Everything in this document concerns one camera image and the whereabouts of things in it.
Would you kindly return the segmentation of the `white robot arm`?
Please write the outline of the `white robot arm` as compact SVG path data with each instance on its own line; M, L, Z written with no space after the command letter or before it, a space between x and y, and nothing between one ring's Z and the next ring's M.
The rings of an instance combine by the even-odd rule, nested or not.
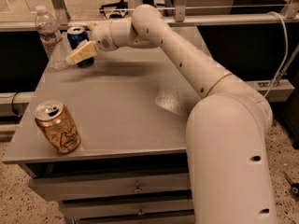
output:
M174 32L151 5L89 28L91 40L81 42L68 63L102 50L152 45L200 96L186 124L195 224L278 224L265 148L273 121L266 98Z

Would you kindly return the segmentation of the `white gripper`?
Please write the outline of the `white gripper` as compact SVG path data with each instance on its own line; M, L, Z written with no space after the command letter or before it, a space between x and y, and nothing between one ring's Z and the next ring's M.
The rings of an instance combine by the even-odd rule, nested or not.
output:
M100 50L113 50L113 41L110 33L110 21L89 21L92 41L83 40L65 58L68 64L80 63L97 55Z

